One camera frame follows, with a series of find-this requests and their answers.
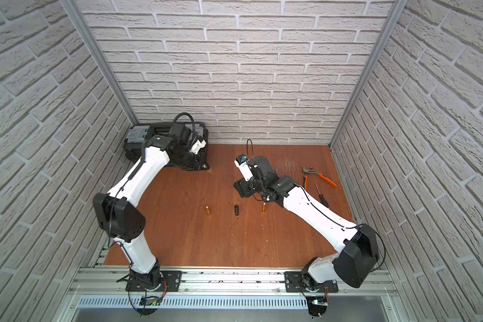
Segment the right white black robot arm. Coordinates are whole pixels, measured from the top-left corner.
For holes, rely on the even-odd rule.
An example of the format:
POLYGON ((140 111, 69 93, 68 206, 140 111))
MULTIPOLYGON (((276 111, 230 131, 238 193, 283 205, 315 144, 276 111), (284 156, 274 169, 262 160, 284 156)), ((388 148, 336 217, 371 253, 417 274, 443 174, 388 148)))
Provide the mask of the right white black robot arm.
POLYGON ((316 290, 329 280, 341 279, 359 288, 379 261, 376 232, 367 224, 357 225, 332 212, 288 176, 279 177, 267 158, 249 159, 241 154, 234 164, 243 178, 233 186, 242 198, 258 193, 265 203, 277 203, 319 232, 335 254, 315 257, 301 271, 301 283, 316 290))

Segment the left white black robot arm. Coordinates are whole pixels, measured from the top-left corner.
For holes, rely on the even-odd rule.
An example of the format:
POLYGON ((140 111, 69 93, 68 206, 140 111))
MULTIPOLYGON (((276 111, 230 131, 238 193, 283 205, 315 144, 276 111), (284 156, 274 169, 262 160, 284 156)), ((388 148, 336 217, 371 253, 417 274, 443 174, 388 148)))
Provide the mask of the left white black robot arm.
POLYGON ((202 169, 199 153, 206 145, 207 141, 202 136, 192 139, 190 147, 180 139, 168 136, 137 139, 134 146, 141 150, 141 157, 113 188, 93 198, 99 227, 126 255, 130 265, 127 282, 137 291, 142 288, 153 291, 162 282, 159 262, 144 235, 146 218, 137 209, 141 197, 156 175, 170 162, 189 169, 198 161, 202 169))

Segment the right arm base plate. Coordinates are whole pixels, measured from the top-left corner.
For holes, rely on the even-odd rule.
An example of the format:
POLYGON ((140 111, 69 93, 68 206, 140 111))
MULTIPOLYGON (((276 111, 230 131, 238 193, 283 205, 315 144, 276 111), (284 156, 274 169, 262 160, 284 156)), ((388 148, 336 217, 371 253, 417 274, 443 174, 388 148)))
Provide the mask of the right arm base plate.
POLYGON ((318 283, 306 273, 299 271, 285 271, 284 285, 287 292, 304 292, 304 294, 314 293, 337 293, 339 292, 336 280, 327 280, 324 283, 318 283))

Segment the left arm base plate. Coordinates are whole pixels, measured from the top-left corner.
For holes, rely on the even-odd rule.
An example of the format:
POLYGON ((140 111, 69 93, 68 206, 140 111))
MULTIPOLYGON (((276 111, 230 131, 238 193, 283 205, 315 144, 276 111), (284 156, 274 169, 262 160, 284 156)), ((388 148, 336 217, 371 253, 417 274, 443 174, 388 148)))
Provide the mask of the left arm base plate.
POLYGON ((126 279, 126 291, 177 292, 181 284, 181 278, 182 271, 179 270, 156 270, 146 275, 130 270, 126 279))

